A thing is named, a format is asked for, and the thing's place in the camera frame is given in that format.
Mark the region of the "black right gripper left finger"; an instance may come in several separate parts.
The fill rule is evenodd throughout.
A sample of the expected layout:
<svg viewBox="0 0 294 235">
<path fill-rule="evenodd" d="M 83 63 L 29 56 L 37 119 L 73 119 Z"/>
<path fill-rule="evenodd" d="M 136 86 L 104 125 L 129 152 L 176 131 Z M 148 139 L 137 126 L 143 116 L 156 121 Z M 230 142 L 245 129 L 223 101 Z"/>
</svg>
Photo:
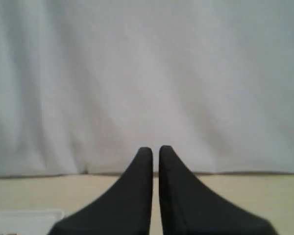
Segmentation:
<svg viewBox="0 0 294 235">
<path fill-rule="evenodd" d="M 139 148 L 121 177 L 97 200 L 57 222 L 51 235 L 148 235 L 153 195 L 153 153 Z"/>
</svg>

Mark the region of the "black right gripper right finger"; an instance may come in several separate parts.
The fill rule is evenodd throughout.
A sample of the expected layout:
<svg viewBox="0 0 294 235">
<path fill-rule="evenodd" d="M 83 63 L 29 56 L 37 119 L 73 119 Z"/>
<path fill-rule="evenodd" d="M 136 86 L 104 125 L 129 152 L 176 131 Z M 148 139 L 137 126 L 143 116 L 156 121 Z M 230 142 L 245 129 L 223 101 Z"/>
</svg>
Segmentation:
<svg viewBox="0 0 294 235">
<path fill-rule="evenodd" d="M 171 146 L 159 150 L 159 203 L 165 235 L 274 235 L 272 224 L 208 188 Z"/>
</svg>

